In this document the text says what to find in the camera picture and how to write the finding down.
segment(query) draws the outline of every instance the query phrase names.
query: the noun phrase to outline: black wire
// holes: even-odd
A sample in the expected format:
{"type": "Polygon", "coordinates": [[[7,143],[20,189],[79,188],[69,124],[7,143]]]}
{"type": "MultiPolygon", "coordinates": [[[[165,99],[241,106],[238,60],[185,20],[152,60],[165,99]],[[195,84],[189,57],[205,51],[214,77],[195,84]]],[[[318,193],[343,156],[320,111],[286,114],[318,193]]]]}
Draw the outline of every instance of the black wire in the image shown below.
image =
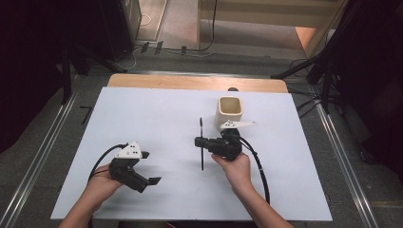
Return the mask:
{"type": "Polygon", "coordinates": [[[309,96],[319,96],[320,94],[318,93],[310,93],[310,92],[302,92],[297,89],[291,88],[287,86],[287,89],[289,90],[290,93],[296,93],[296,94],[302,94],[302,95],[309,95],[309,96]]]}
{"type": "Polygon", "coordinates": [[[316,99],[318,99],[318,98],[319,98],[319,97],[316,96],[316,97],[312,98],[311,100],[309,100],[308,102],[305,102],[305,103],[302,103],[302,104],[298,105],[298,106],[296,107],[296,109],[297,109],[297,110],[301,110],[304,106],[306,106],[307,104],[309,104],[311,101],[316,100],[316,99]]]}
{"type": "MultiPolygon", "coordinates": [[[[290,68],[293,68],[293,63],[295,63],[296,61],[300,61],[300,60],[307,61],[308,59],[296,59],[296,60],[293,60],[293,62],[290,63],[290,68]]],[[[296,77],[306,77],[306,75],[297,75],[297,73],[294,73],[294,75],[296,77]]]]}
{"type": "MultiPolygon", "coordinates": [[[[216,24],[217,1],[218,1],[218,0],[216,0],[216,3],[215,3],[215,5],[214,5],[213,27],[212,27],[212,37],[211,37],[210,45],[208,45],[208,47],[205,47],[205,48],[203,48],[203,49],[187,49],[186,51],[206,51],[206,50],[208,50],[208,49],[213,45],[214,40],[215,40],[215,38],[214,38],[214,30],[215,30],[215,29],[214,29],[214,26],[215,26],[215,24],[216,24]]],[[[182,51],[181,49],[176,49],[176,48],[162,48],[162,49],[182,51]]]]}
{"type": "Polygon", "coordinates": [[[243,137],[239,136],[240,140],[243,141],[247,146],[245,146],[248,150],[250,150],[255,158],[256,164],[258,165],[258,169],[260,172],[261,176],[261,181],[263,182],[263,188],[264,188],[264,195],[266,197],[267,203],[270,204],[270,192],[269,192],[269,187],[267,185],[267,179],[266,176],[264,175],[263,168],[261,167],[260,159],[258,157],[258,153],[253,149],[252,145],[249,144],[247,140],[245,140],[243,137]]]}
{"type": "Polygon", "coordinates": [[[99,174],[99,173],[104,173],[106,171],[109,171],[109,169],[103,170],[103,171],[98,171],[96,173],[94,173],[94,175],[92,175],[92,177],[95,177],[95,175],[99,174]]]}
{"type": "Polygon", "coordinates": [[[114,146],[110,147],[110,148],[101,156],[101,158],[95,163],[94,167],[92,168],[91,172],[89,173],[88,181],[95,175],[95,174],[94,174],[95,169],[97,169],[98,165],[101,163],[101,161],[103,160],[103,158],[104,158],[108,153],[110,153],[110,151],[112,151],[112,150],[114,150],[114,149],[116,149],[116,148],[121,148],[121,149],[123,149],[123,148],[125,148],[125,147],[127,147],[127,144],[117,144],[117,145],[114,145],[114,146]]]}
{"type": "Polygon", "coordinates": [[[320,103],[314,104],[308,111],[304,112],[302,115],[299,116],[300,119],[304,118],[310,111],[312,111],[317,105],[320,103]]]}

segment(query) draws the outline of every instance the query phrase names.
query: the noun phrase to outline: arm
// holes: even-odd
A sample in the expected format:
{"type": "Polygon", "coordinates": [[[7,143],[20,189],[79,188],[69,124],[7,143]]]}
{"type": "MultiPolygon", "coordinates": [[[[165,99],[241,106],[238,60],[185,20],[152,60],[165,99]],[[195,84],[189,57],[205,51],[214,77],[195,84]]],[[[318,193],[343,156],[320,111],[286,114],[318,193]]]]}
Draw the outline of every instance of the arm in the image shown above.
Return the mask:
{"type": "Polygon", "coordinates": [[[99,167],[96,174],[86,185],[81,197],[77,200],[65,219],[60,223],[59,228],[87,227],[89,220],[102,203],[115,193],[122,186],[121,183],[113,180],[108,170],[108,164],[99,167]]]}
{"type": "Polygon", "coordinates": [[[211,156],[224,170],[232,190],[240,199],[258,227],[292,227],[256,191],[251,181],[249,157],[240,153],[233,161],[220,156],[211,156]]]}

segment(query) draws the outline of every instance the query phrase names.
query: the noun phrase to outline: white cup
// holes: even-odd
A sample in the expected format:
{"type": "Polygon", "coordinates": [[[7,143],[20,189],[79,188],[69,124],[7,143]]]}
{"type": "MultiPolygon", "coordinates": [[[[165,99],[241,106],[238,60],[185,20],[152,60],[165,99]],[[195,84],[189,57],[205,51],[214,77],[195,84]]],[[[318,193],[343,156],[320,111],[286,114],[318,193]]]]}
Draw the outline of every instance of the white cup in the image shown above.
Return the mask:
{"type": "Polygon", "coordinates": [[[242,117],[242,101],[238,97],[220,97],[217,104],[215,125],[220,126],[227,121],[239,122],[242,117]]]}

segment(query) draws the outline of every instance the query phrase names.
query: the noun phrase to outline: metal frame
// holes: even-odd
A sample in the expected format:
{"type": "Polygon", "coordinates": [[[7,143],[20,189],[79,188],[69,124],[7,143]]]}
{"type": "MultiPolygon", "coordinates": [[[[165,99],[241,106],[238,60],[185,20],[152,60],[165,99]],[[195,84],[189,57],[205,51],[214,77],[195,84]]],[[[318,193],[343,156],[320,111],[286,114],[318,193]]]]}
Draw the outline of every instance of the metal frame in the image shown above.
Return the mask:
{"type": "Polygon", "coordinates": [[[74,101],[77,97],[77,91],[79,90],[83,80],[81,79],[81,77],[76,76],[75,81],[78,81],[78,88],[74,91],[70,99],[67,100],[66,104],[60,107],[59,112],[57,113],[56,118],[50,126],[47,135],[42,141],[41,146],[36,152],[36,155],[32,163],[30,164],[27,173],[25,174],[11,197],[10,204],[0,220],[0,228],[13,227],[15,221],[18,219],[18,216],[20,215],[20,212],[29,197],[33,185],[36,183],[36,180],[38,179],[39,174],[48,158],[51,148],[65,123],[68,113],[70,112],[71,107],[74,104],[74,101]]]}
{"type": "MultiPolygon", "coordinates": [[[[317,91],[312,87],[311,89],[313,92],[317,93],[317,91]]],[[[372,207],[348,159],[343,143],[338,137],[336,128],[332,121],[332,116],[325,113],[325,110],[322,108],[321,104],[317,105],[317,112],[319,113],[320,119],[322,120],[323,127],[326,130],[332,148],[335,151],[336,158],[341,168],[341,172],[343,173],[347,185],[349,186],[350,192],[355,202],[355,206],[358,210],[359,215],[361,216],[364,226],[367,228],[379,227],[374,216],[372,207]]]]}

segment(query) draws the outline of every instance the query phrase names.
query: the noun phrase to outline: white tabletop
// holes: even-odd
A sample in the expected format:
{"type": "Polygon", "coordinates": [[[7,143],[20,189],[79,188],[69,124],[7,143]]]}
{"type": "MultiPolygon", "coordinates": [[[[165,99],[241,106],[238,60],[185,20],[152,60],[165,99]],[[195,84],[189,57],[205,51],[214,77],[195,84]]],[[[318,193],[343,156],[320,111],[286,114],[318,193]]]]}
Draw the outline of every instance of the white tabletop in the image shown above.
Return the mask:
{"type": "MultiPolygon", "coordinates": [[[[219,137],[214,116],[220,96],[237,96],[243,121],[257,125],[240,134],[259,153],[271,205],[289,220],[332,220],[293,99],[285,93],[103,88],[51,215],[63,219],[86,187],[92,166],[113,145],[136,141],[150,153],[134,166],[145,178],[162,177],[138,193],[121,187],[94,215],[97,219],[251,220],[221,168],[194,146],[200,136],[219,137]]],[[[101,164],[111,162],[112,151],[101,164]]],[[[252,181],[264,196],[250,152],[252,181]]]]}

